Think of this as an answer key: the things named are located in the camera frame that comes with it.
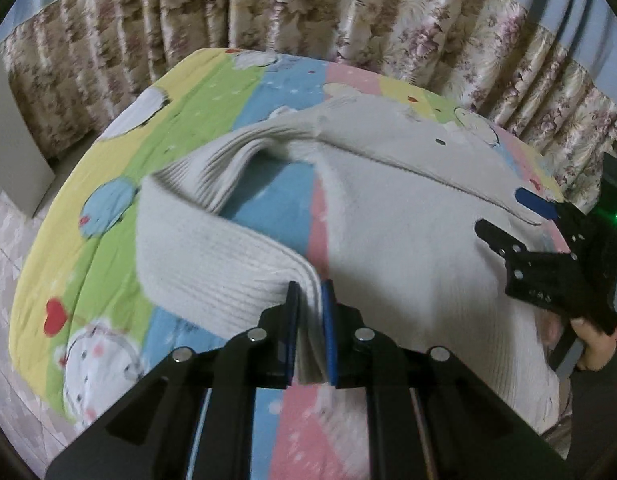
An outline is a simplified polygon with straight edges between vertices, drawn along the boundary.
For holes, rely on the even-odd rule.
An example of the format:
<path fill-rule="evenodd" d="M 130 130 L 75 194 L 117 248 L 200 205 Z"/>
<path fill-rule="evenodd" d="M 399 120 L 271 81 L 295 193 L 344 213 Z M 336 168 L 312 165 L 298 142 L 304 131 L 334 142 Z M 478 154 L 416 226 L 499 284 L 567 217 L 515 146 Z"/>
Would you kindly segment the person's right hand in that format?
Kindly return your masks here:
<path fill-rule="evenodd" d="M 570 324 L 584 344 L 578 368 L 587 372 L 599 372 L 611 361 L 617 350 L 615 336 L 607 335 L 586 318 L 571 318 Z"/>

